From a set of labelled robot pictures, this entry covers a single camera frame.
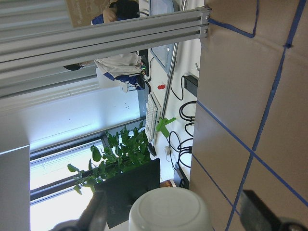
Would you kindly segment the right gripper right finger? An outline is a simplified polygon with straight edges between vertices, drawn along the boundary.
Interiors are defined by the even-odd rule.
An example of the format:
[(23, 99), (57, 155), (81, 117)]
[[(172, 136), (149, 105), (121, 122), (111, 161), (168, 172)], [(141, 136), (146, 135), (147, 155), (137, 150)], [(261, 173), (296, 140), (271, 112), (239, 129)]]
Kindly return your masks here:
[(241, 193), (240, 221), (246, 231), (278, 231), (281, 225), (253, 190)]

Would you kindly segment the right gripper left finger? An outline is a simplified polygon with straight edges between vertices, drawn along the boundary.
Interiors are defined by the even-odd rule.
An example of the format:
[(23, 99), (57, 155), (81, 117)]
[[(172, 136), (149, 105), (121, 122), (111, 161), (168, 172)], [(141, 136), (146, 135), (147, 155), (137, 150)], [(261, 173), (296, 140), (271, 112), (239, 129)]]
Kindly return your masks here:
[(103, 231), (107, 223), (107, 195), (96, 191), (78, 220), (80, 231)]

